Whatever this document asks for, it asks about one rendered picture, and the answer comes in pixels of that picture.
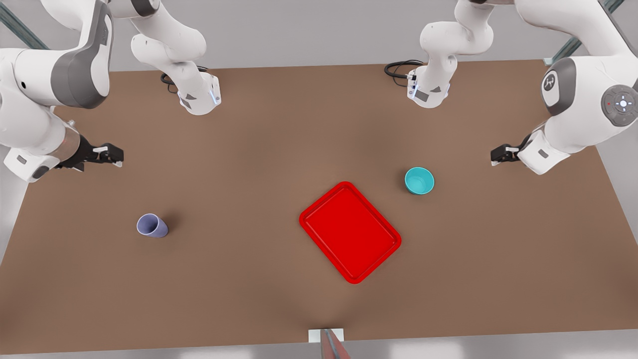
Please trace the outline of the lavender cup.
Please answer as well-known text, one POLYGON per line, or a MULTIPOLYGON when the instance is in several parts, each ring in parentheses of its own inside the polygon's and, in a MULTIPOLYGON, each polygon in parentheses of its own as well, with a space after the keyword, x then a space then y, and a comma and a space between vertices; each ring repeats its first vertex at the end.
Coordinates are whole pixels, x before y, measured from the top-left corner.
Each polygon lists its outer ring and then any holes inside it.
POLYGON ((136 229, 139 234, 151 238, 163 238, 168 234, 167 224, 156 214, 147 213, 137 220, 136 229))

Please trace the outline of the teal bowl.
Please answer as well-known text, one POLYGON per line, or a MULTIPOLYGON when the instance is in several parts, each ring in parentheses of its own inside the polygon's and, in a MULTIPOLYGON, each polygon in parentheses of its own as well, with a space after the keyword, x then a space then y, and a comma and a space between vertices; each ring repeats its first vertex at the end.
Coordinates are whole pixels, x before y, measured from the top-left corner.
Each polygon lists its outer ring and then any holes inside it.
POLYGON ((405 187, 415 195, 424 195, 433 190, 435 186, 435 178, 431 171, 414 167, 405 173, 405 187))

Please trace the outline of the red rectangular tray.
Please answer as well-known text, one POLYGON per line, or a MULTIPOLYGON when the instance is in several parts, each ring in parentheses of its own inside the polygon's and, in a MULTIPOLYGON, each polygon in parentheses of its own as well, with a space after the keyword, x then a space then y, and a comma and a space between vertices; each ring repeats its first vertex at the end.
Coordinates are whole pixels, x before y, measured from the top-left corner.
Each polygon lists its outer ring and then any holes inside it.
POLYGON ((361 283, 402 243, 399 232, 349 181, 307 207, 299 223, 350 284, 361 283))

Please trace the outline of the silver frame post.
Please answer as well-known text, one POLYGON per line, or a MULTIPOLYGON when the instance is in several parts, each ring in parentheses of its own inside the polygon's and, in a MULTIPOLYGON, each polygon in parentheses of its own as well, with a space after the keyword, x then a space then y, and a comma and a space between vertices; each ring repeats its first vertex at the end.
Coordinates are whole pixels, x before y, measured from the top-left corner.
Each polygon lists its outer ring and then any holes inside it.
POLYGON ((319 343, 321 359, 351 359, 343 341, 344 329, 308 330, 308 343, 319 343))
MULTIPOLYGON (((599 0, 602 3, 604 9, 606 9, 609 13, 613 13, 619 6, 621 6, 625 0, 599 0)), ((581 46, 581 41, 577 38, 570 38, 565 45, 563 45, 556 54, 552 57, 544 58, 545 66, 551 66, 556 63, 558 60, 569 57, 576 52, 576 50, 581 46)))
POLYGON ((0 0, 0 23, 17 36, 28 48, 50 50, 50 48, 41 41, 41 39, 25 25, 25 23, 16 16, 3 2, 0 0))

